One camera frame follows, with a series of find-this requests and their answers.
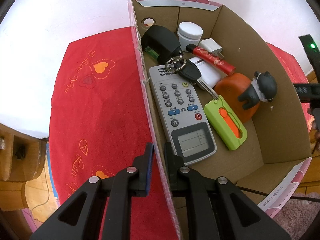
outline red cloth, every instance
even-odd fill
[[[281,65],[284,67],[284,70],[287,72],[292,83],[308,83],[306,75],[304,74],[303,70],[301,69],[299,63],[297,62],[294,56],[292,56],[288,52],[285,52],[282,49],[279,49],[278,47],[272,44],[267,44],[269,48],[273,51],[273,53],[276,55]],[[307,112],[307,109],[310,107],[310,104],[301,103],[301,106],[308,128],[310,130],[313,121],[313,117]]]
[[[52,95],[50,159],[60,203],[90,176],[114,176],[151,142],[130,28],[69,44]],[[132,199],[132,240],[177,239],[156,160]]]

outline cardboard box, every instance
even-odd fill
[[[217,152],[192,165],[203,176],[213,179],[225,176],[239,186],[270,193],[266,198],[246,194],[267,214],[275,216],[297,188],[311,161],[303,110],[277,57],[249,25],[225,5],[208,0],[129,0],[128,3],[145,107],[168,207],[178,235],[179,225],[183,232],[187,231],[185,202],[184,199],[174,199],[173,206],[164,170],[166,138],[148,83],[148,69],[158,63],[142,51],[140,44],[140,37],[149,28],[143,24],[146,18],[154,19],[155,24],[173,32],[177,31],[180,22],[194,22],[202,27],[203,39],[213,38],[223,47],[225,59],[236,67],[237,72],[250,79],[255,71],[269,71],[275,77],[278,94],[272,103],[261,103],[252,120],[244,124],[248,138],[243,145],[229,151],[211,127]],[[196,92],[202,106],[212,100],[197,86]]]

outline triangular cutout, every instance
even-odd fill
[[[253,212],[236,194],[230,194],[237,215],[243,227],[248,227],[260,221],[260,217]]]
[[[87,193],[83,192],[71,203],[61,215],[58,220],[65,222],[71,226],[75,226],[78,223],[84,202],[87,198]]]

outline metal rivet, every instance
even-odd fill
[[[190,169],[186,166],[183,166],[179,169],[182,173],[188,173],[190,171]]]
[[[218,178],[218,182],[220,184],[227,184],[228,183],[228,179],[226,177],[219,177]]]
[[[90,183],[97,183],[99,181],[99,177],[97,176],[92,176],[89,178]]]
[[[136,172],[136,171],[137,171],[137,168],[136,168],[136,167],[131,166],[131,167],[128,167],[128,168],[127,168],[127,172],[129,172],[129,173],[134,173],[134,172]]]

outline white wall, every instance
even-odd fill
[[[213,0],[227,5],[265,41],[311,65],[298,36],[320,45],[320,23],[305,0]],[[50,100],[72,41],[129,25],[127,0],[16,0],[0,25],[0,122],[28,134],[49,132]]]

